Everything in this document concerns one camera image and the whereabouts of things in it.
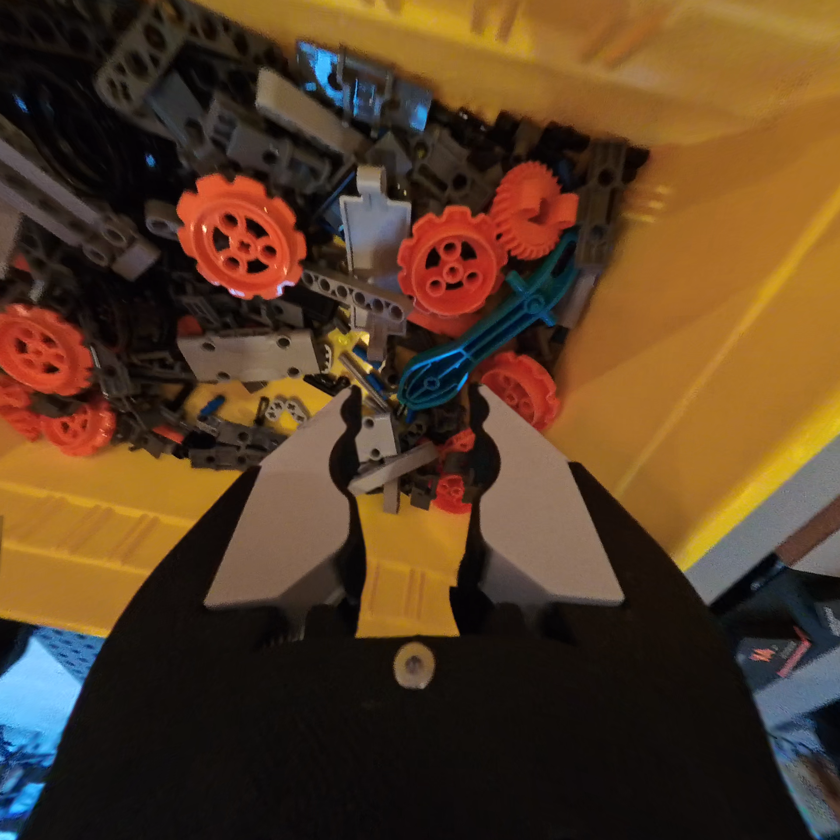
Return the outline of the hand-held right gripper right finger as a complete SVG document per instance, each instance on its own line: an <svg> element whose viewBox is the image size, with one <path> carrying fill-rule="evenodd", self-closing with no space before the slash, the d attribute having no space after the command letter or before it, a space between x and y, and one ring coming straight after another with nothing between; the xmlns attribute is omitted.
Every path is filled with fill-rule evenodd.
<svg viewBox="0 0 840 840"><path fill-rule="evenodd" d="M571 462L486 385L469 387L477 480L458 567L458 632L501 605L538 625L555 605L619 606L624 592Z"/></svg>

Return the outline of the yellow plastic bin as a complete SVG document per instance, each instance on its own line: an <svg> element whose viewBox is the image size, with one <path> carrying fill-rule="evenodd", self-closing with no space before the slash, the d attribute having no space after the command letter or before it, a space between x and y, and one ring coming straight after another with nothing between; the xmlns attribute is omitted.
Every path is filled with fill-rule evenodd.
<svg viewBox="0 0 840 840"><path fill-rule="evenodd" d="M549 362L542 429L682 570L838 435L838 2L191 2L342 46L447 109L649 149ZM243 471L2 432L2 619L104 636ZM367 494L355 632L459 633L468 513Z"/></svg>

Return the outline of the teal paddle piece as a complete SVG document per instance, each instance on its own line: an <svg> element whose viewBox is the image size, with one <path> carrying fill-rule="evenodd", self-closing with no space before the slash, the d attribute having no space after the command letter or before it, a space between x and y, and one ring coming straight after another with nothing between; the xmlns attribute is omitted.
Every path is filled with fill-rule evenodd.
<svg viewBox="0 0 840 840"><path fill-rule="evenodd" d="M554 326L553 309L579 275L574 253L578 230L572 228L528 278L511 271L510 295L460 337L415 355L405 366L397 399L410 411L425 411L454 399L472 371L535 322Z"/></svg>

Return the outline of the long grey panel piece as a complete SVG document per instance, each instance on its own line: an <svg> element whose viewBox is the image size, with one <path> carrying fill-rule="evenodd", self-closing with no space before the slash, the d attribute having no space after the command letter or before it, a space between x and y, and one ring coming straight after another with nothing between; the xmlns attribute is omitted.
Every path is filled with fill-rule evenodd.
<svg viewBox="0 0 840 840"><path fill-rule="evenodd" d="M228 330L176 345L202 383L273 382L325 372L332 352L309 329Z"/></svg>

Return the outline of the small black battery pack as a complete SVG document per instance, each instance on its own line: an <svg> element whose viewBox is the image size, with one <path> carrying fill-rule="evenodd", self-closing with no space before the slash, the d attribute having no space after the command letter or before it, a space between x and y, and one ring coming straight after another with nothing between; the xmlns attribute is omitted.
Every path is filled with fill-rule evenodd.
<svg viewBox="0 0 840 840"><path fill-rule="evenodd" d="M757 690L790 676L812 647L812 639L797 625L757 625L738 638L734 658Z"/></svg>

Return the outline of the light grey curved panel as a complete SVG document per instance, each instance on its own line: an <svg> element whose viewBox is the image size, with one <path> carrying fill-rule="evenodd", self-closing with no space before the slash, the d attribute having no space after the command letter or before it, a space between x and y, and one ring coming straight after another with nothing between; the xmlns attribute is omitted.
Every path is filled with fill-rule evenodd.
<svg viewBox="0 0 840 840"><path fill-rule="evenodd" d="M353 326L369 334L367 359L383 362L393 335L404 335L413 301L398 283L397 254L410 233L412 205L390 198L382 166L362 164L355 173L357 196L339 200L350 274Z"/></svg>

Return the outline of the pile of building block parts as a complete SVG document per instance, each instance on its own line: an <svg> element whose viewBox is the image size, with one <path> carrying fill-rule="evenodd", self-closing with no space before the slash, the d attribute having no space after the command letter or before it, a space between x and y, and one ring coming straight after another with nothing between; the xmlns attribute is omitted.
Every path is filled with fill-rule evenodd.
<svg viewBox="0 0 840 840"><path fill-rule="evenodd" d="M437 446L370 494L394 495L389 512L406 495L469 513L466 407L408 410L401 354L473 327L572 228L580 272L553 312L578 319L649 156L505 111L487 124L344 46L298 40L288 62L191 2L2 2L2 432L74 458L122 447L244 472L307 409L266 381L197 381L176 341L309 329L332 362L296 380L363 388L362 475ZM360 165L412 205L396 259L413 310L383 362L353 326L340 198L358 195ZM469 379L544 429L569 330L537 321Z"/></svg>

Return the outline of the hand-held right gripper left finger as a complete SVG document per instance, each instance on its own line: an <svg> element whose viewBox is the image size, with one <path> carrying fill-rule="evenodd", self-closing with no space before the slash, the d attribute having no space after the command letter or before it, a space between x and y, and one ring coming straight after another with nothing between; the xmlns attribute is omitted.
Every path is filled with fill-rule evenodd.
<svg viewBox="0 0 840 840"><path fill-rule="evenodd" d="M346 388L262 462L205 607L275 607L297 628L314 606L339 606L356 628L365 547L349 484L360 430L361 390Z"/></svg>

